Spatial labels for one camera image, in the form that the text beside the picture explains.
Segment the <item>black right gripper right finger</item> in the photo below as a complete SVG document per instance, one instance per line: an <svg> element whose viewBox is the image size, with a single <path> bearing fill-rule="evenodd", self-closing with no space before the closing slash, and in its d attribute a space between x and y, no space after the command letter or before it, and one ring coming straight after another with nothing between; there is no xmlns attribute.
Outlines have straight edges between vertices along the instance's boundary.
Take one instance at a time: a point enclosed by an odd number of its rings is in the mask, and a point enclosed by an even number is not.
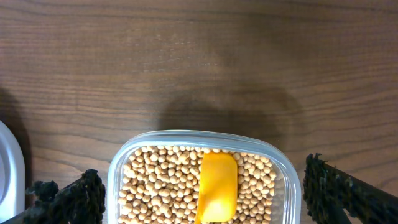
<svg viewBox="0 0 398 224"><path fill-rule="evenodd" d="M397 197L309 154L303 179L307 215L316 223L397 224Z"/></svg>

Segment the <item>yellow plastic scoop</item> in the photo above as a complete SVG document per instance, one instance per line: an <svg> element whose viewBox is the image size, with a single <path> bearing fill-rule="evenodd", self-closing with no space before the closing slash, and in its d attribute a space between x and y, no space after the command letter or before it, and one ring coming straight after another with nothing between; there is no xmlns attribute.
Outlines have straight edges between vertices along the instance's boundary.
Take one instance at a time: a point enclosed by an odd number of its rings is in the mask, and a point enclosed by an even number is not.
<svg viewBox="0 0 398 224"><path fill-rule="evenodd" d="M204 155L195 223L227 222L236 212L238 166L231 154Z"/></svg>

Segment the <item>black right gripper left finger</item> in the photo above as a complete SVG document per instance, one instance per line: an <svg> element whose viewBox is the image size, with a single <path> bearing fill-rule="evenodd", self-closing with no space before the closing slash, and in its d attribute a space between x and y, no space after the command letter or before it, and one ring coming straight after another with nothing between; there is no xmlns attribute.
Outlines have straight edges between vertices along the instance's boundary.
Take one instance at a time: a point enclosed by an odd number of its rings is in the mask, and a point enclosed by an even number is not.
<svg viewBox="0 0 398 224"><path fill-rule="evenodd" d="M25 190L33 206L3 224L102 224L106 189L98 171L88 169L68 186L36 181Z"/></svg>

